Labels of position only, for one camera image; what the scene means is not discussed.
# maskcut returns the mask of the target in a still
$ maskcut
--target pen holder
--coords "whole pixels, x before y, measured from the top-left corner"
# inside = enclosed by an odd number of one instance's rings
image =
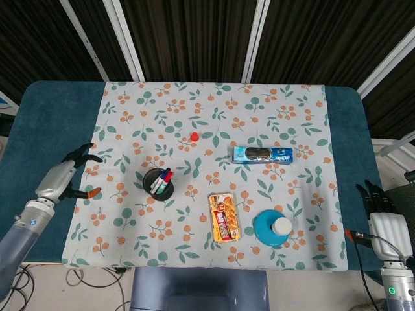
[[[164,191],[161,194],[151,194],[151,185],[155,182],[157,178],[160,177],[161,173],[164,171],[162,168],[153,168],[152,170],[149,170],[143,178],[143,188],[144,191],[147,192],[149,195],[153,197],[153,199],[157,201],[165,201],[168,200],[174,191],[174,187],[172,182],[170,181]]]

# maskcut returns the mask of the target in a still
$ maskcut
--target snack box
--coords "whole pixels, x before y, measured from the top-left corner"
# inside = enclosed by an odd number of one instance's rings
[[[235,198],[230,193],[209,196],[212,215],[213,240],[216,242],[238,241],[241,237]]]

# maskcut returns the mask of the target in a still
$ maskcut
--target marker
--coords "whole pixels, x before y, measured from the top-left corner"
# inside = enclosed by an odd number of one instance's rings
[[[167,177],[163,180],[163,182],[161,183],[159,189],[157,190],[156,194],[161,194],[163,193],[164,189],[166,188],[166,186],[169,184],[172,176],[173,176],[173,172],[169,172],[167,174]]]
[[[163,179],[165,179],[167,177],[167,174],[169,173],[169,170],[170,170],[169,168],[167,170],[164,170],[160,174],[160,176],[154,181],[154,183],[150,187],[150,193],[152,193],[152,194],[156,193],[158,187],[163,182]]]

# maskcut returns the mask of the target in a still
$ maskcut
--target white cap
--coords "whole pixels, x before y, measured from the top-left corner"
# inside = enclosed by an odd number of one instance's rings
[[[277,235],[289,235],[292,230],[292,222],[286,217],[279,217],[272,224],[272,230]]]

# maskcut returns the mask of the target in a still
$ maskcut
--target cable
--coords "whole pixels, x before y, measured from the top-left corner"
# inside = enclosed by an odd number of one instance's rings
[[[108,272],[109,274],[111,274],[113,277],[115,276],[111,271],[109,271],[109,270],[106,270],[106,268],[102,268],[103,270],[105,270],[106,272]],[[70,284],[69,283],[69,281],[68,281],[68,275],[69,275],[69,272],[73,272],[76,276],[77,276],[77,278],[79,279],[79,283],[77,283],[77,284]],[[121,279],[121,277],[123,277],[123,273],[121,274],[121,276],[120,277],[116,277],[115,276],[115,281],[114,282],[112,282],[112,283],[110,283],[110,284],[107,284],[107,285],[94,285],[94,284],[90,284],[90,283],[88,283],[88,282],[85,282],[84,281],[84,271],[82,270],[82,269],[80,269],[79,270],[80,271],[80,275],[77,273],[77,270],[76,269],[70,269],[67,273],[66,273],[66,283],[69,285],[69,286],[78,286],[80,283],[82,283],[82,284],[85,284],[86,286],[89,286],[89,287],[92,287],[92,288],[105,288],[105,287],[110,287],[110,286],[112,286],[112,285],[114,285],[117,281],[119,281],[120,279]]]
[[[107,268],[107,270],[110,270],[111,272],[117,273],[117,270],[115,270],[114,268]]]
[[[361,269],[361,275],[362,275],[362,280],[363,280],[364,288],[366,289],[366,292],[368,293],[368,296],[370,298],[370,301],[372,302],[372,304],[375,307],[376,311],[379,311],[379,309],[378,309],[378,307],[377,307],[377,305],[376,305],[376,303],[375,303],[375,301],[374,301],[374,299],[373,299],[373,297],[372,297],[372,295],[371,295],[371,293],[369,291],[368,285],[366,283],[366,279],[364,278],[364,272],[363,272],[363,265],[362,265],[361,254],[359,253],[359,249],[357,248],[357,242],[356,242],[356,240],[354,240],[353,243],[355,244],[357,259],[359,261],[359,267]]]
[[[78,286],[80,283],[82,283],[82,280],[83,280],[83,278],[84,278],[84,270],[82,270],[82,269],[80,269],[80,270],[79,270],[79,272],[80,272],[80,277],[78,277],[79,281],[78,281],[77,283],[75,283],[75,284],[71,284],[71,283],[69,283],[69,279],[68,279],[68,277],[69,277],[69,273],[70,273],[71,271],[73,271],[73,269],[69,269],[69,270],[66,272],[66,278],[65,278],[65,280],[66,280],[66,284],[68,284],[70,287],[75,287],[75,286]]]
[[[74,286],[78,286],[80,283],[82,283],[82,284],[85,284],[86,286],[89,286],[89,287],[92,287],[92,288],[106,288],[106,287],[110,287],[110,286],[112,286],[112,285],[114,285],[115,283],[117,283],[118,284],[118,286],[119,286],[119,289],[120,289],[120,291],[121,291],[121,298],[122,298],[122,304],[120,305],[122,308],[123,308],[123,311],[125,311],[125,304],[126,304],[126,302],[125,302],[125,296],[124,296],[124,290],[123,290],[123,287],[121,286],[121,282],[119,281],[120,279],[121,279],[121,277],[123,277],[123,275],[124,275],[124,272],[122,272],[122,273],[120,273],[121,275],[119,276],[119,277],[117,277],[113,272],[115,272],[116,273],[116,271],[113,271],[113,270],[111,270],[111,269],[108,269],[108,268],[102,268],[105,272],[107,272],[107,273],[109,273],[114,279],[115,279],[115,281],[114,282],[112,282],[112,283],[110,283],[110,284],[107,284],[107,285],[94,285],[94,284],[90,284],[90,283],[88,283],[88,282],[86,282],[86,281],[84,281],[84,271],[82,270],[82,269],[80,269],[79,271],[80,271],[80,275],[77,273],[77,271],[75,270],[75,269],[70,269],[70,270],[68,270],[68,272],[66,273],[66,284],[68,284],[69,286],[72,286],[72,287],[74,287]],[[69,277],[69,273],[70,272],[73,272],[76,276],[77,276],[77,278],[79,279],[79,282],[77,282],[76,284],[71,284],[71,283],[69,283],[69,280],[68,280],[68,277]]]
[[[120,281],[119,281],[119,279],[124,275],[124,274],[121,274],[121,276],[119,277],[119,278],[117,278],[117,276],[115,275],[115,274],[113,274],[112,272],[110,272],[109,270],[107,270],[106,268],[104,268],[104,270],[105,271],[107,271],[110,275],[112,275],[114,278],[115,278],[115,280],[117,281],[117,283],[118,283],[118,286],[119,286],[119,290],[121,291],[121,299],[122,299],[122,306],[123,306],[123,311],[125,311],[125,296],[124,296],[124,290],[123,290],[123,287],[121,286],[121,283],[120,283]]]
[[[388,244],[391,248],[393,248],[394,251],[399,255],[399,260],[401,262],[403,262],[403,265],[404,266],[407,265],[407,260],[405,259],[405,256],[403,256],[402,252],[395,245],[393,245],[391,242],[389,242],[385,238],[381,238],[380,236],[374,235],[373,237],[374,238],[378,238],[379,240],[382,240],[383,242],[385,242],[386,244]]]
[[[129,300],[129,301],[126,301],[125,303],[124,303],[124,306],[127,304],[127,303],[130,303],[131,302],[131,300]],[[121,304],[121,305],[119,305],[116,309],[115,309],[115,311],[118,311],[121,307],[122,307],[123,305]]]
[[[3,311],[6,308],[7,304],[10,302],[11,298],[13,297],[14,293],[16,293],[16,292],[19,293],[22,296],[23,300],[24,300],[23,306],[19,309],[19,311],[24,311],[26,309],[27,304],[29,303],[30,299],[33,296],[34,286],[35,286],[34,277],[33,277],[32,273],[28,270],[29,266],[30,266],[30,264],[28,264],[27,266],[22,266],[22,265],[20,266],[22,271],[19,271],[14,276],[14,277],[18,276],[19,278],[16,281],[15,285],[12,286],[11,293],[8,296],[7,300],[6,300],[6,303],[0,309],[0,311]],[[21,282],[21,279],[22,279],[23,276],[27,277],[27,282],[23,286],[18,287],[18,285]],[[32,283],[32,290],[31,290],[29,298],[28,298],[26,296],[26,293],[23,291],[23,289],[26,288],[26,286],[28,286],[30,282]]]

